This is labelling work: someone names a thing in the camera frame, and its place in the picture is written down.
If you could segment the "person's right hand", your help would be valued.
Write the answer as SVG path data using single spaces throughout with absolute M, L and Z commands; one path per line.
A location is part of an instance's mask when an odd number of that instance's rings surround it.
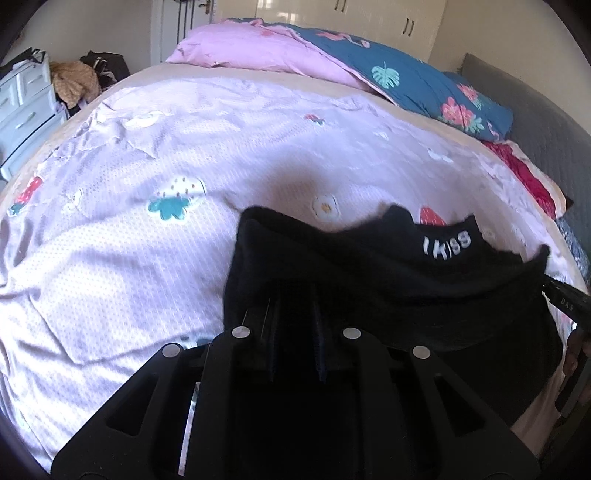
M 590 357 L 591 341 L 590 334 L 586 333 L 580 326 L 574 329 L 567 340 L 567 347 L 565 352 L 563 373 L 566 378 L 574 374 L 578 368 L 580 354 L 585 357 Z

